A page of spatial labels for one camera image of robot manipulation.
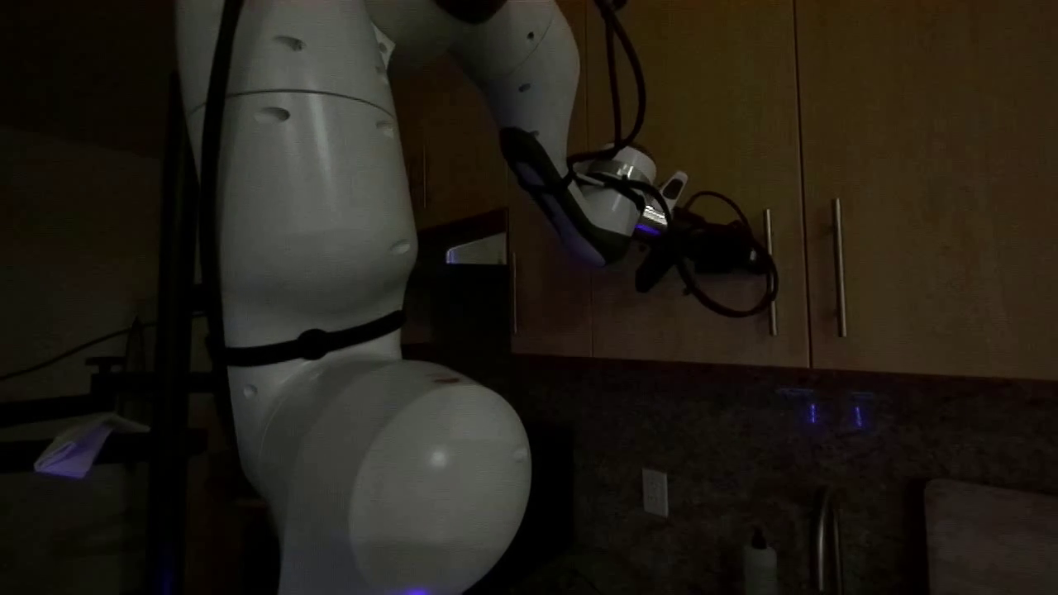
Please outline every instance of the kitchen cabinet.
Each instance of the kitchen cabinet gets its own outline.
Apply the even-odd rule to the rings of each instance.
[[[1054,381],[1058,5],[801,0],[798,22],[812,366]]]
[[[602,20],[592,0],[563,11],[582,45],[572,149],[595,149],[611,138]],[[773,242],[782,302],[729,319],[676,273],[636,294],[639,252],[577,265],[502,170],[480,100],[453,96],[439,132],[459,153],[423,141],[427,188],[509,208],[515,355],[1058,376],[1058,2],[655,0],[623,20],[659,177],[683,170],[733,195]],[[464,122],[488,136],[475,146]],[[453,174],[465,155],[475,172]],[[762,290],[704,286],[733,303]]]
[[[410,198],[420,229],[506,208],[518,192],[487,100],[453,59],[392,73]]]
[[[582,45],[579,149],[600,149],[611,138],[602,20],[592,0],[577,11],[568,16],[579,20]],[[639,146],[651,153],[661,177],[683,170],[692,188],[733,195],[762,235],[772,212],[782,302],[762,316],[718,316],[683,294],[676,271],[651,294],[639,294],[640,252],[605,271],[577,268],[551,254],[554,237],[539,235],[539,221],[527,216],[514,217],[515,230],[531,229],[515,244],[515,306],[524,311],[515,349],[564,355],[577,346],[582,357],[806,366],[793,0],[628,2],[623,22],[648,76],[648,119]],[[764,290],[762,280],[708,280],[704,286],[729,303],[755,303]],[[558,346],[546,341],[564,326],[589,329],[589,341],[582,333]]]

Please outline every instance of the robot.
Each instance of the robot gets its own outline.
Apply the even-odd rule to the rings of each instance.
[[[217,20],[217,0],[178,0],[197,165]],[[582,262],[618,262],[640,217],[640,203],[568,172],[579,48],[551,0],[245,2],[217,161],[223,303],[239,450],[281,534],[281,595],[465,590],[527,511],[515,411],[401,357],[416,229],[387,73],[397,52],[444,48]],[[636,149],[595,170],[655,174]]]

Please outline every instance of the wall outlet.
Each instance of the wall outlet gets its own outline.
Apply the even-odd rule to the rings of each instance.
[[[640,511],[667,517],[667,473],[640,470]]]

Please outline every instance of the black cable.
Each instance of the black cable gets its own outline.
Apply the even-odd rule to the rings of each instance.
[[[31,373],[48,370],[48,366],[55,366],[55,363],[63,363],[63,359],[70,359],[70,357],[77,357],[77,355],[83,355],[83,349],[94,349],[95,344],[109,344],[109,341],[116,341],[116,336],[139,333],[141,326],[150,326],[150,323],[133,323],[133,326],[121,326],[121,329],[109,329],[109,333],[99,333],[99,336],[91,336],[91,341],[73,344],[73,346],[48,357],[48,359],[35,359],[35,363],[31,363],[31,366],[0,373],[0,383],[16,381],[16,376],[31,376]]]
[[[217,45],[210,73],[205,122],[202,122],[202,283],[213,357],[213,397],[223,424],[230,431],[227,363],[225,363],[225,311],[223,311],[223,248],[217,248],[217,192],[223,192],[223,138],[225,138],[225,96],[236,52],[236,34],[245,0],[225,0]]]
[[[611,36],[618,36],[623,48],[626,48],[626,59],[633,65],[633,84],[636,84],[636,119],[633,119],[633,129],[628,136],[615,138],[615,153],[633,146],[646,125],[646,116],[648,116],[648,80],[646,80],[646,68],[640,68],[640,59],[636,52],[636,42],[628,36],[628,30],[623,26],[623,16],[618,11],[611,5],[611,0],[595,0],[602,20],[605,20],[605,30]]]
[[[628,177],[605,177],[605,186],[615,188],[615,192],[623,192],[623,195],[628,195],[628,198],[633,198],[636,192],[651,195],[651,198],[661,204],[661,216],[666,216],[667,230],[676,229],[676,216],[672,216],[667,203],[661,198],[661,192],[659,192],[655,186],[648,186],[648,182],[628,182]],[[730,212],[740,217],[740,225],[752,229],[745,208],[740,208],[733,198],[729,198],[725,192],[693,192],[693,195],[689,198],[683,212],[689,212],[697,198],[713,198],[713,203],[730,204]],[[755,306],[729,306],[729,303],[713,302],[711,294],[704,294],[701,283],[693,280],[693,273],[692,273],[692,268],[689,268],[683,257],[676,257],[676,271],[680,273],[689,294],[693,294],[693,297],[697,297],[704,306],[711,306],[713,315],[721,315],[721,316],[755,316],[755,315],[766,311],[766,306],[773,303],[773,297],[782,294],[782,271],[777,271],[772,252],[766,252],[758,237],[755,237],[755,252],[766,262],[766,286],[764,286],[764,294],[762,294],[762,302],[758,302]]]
[[[640,59],[636,52],[636,42],[628,36],[628,30],[623,26],[611,0],[595,0],[600,5],[600,16],[605,22],[605,42],[608,42],[608,96],[611,96],[611,109],[615,109],[615,141],[608,149],[595,149],[595,153],[577,153],[568,161],[592,161],[592,157],[611,157],[618,155],[626,146],[636,146],[640,125],[646,125],[646,116],[648,116],[648,84],[646,84],[646,68],[640,68]],[[626,119],[626,109],[623,109],[623,84],[618,84],[618,59],[615,59],[615,48],[611,45],[623,45],[628,65],[633,65],[633,84],[636,84],[636,119],[633,119],[633,129],[626,132],[623,119]]]
[[[615,119],[615,138],[626,138],[623,73],[618,73],[618,48],[615,48],[611,26],[605,26],[605,76],[608,76],[608,109]]]
[[[162,157],[162,237],[158,237],[158,329],[153,376],[147,590],[178,595],[185,579],[190,520],[190,370],[191,370],[191,286],[195,286],[197,192],[185,141],[185,109],[173,73],[165,157]]]
[[[697,198],[725,203],[725,204],[740,217],[740,225],[752,229],[748,212],[745,212],[730,195],[725,195],[725,192],[693,192],[693,195],[689,198],[683,212],[692,212],[692,204],[693,204]],[[672,225],[676,225],[676,216],[672,216],[667,203],[659,198],[659,204],[661,204],[666,221],[667,221],[667,229],[672,229]],[[729,306],[729,303],[713,302],[711,294],[704,294],[701,283],[693,280],[693,273],[692,273],[692,268],[689,268],[683,257],[676,257],[676,271],[680,273],[680,280],[689,283],[689,290],[692,290],[704,306],[711,306],[711,311],[718,311],[718,315],[725,315],[725,316],[755,316],[755,315],[766,311],[766,306],[773,303],[773,297],[782,294],[782,271],[777,271],[772,252],[766,252],[758,237],[755,237],[755,252],[758,252],[762,257],[766,257],[766,290],[764,290],[764,297],[762,297],[755,306],[745,306],[745,311],[740,311],[740,306]]]

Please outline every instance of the upper cabinet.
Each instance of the upper cabinet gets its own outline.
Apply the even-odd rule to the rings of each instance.
[[[1058,376],[1058,2],[801,0],[812,363]]]
[[[602,20],[595,0],[563,11],[582,45],[572,149],[600,149]],[[577,265],[506,172],[482,100],[439,84],[420,138],[427,221],[509,208],[515,355],[1058,381],[1058,2],[651,0],[623,22],[659,182],[683,170],[736,198],[772,237],[782,297],[729,319],[676,273],[639,294],[639,248]]]
[[[582,109],[577,149],[611,141],[605,36],[592,0],[564,5],[579,20]],[[648,119],[639,146],[659,161],[659,182],[676,170],[692,188],[733,195],[762,237],[772,230],[783,294],[762,316],[718,316],[683,294],[672,271],[651,294],[636,290],[646,252],[592,271],[554,262],[554,235],[531,230],[515,252],[518,355],[564,355],[554,329],[579,326],[582,357],[711,359],[806,366],[806,278],[798,138],[793,0],[651,0],[623,11],[648,76]],[[626,125],[633,122],[633,73],[626,80]],[[701,203],[711,221],[725,204]],[[539,216],[514,217],[515,230],[539,229]],[[729,303],[755,303],[762,280],[704,280]]]

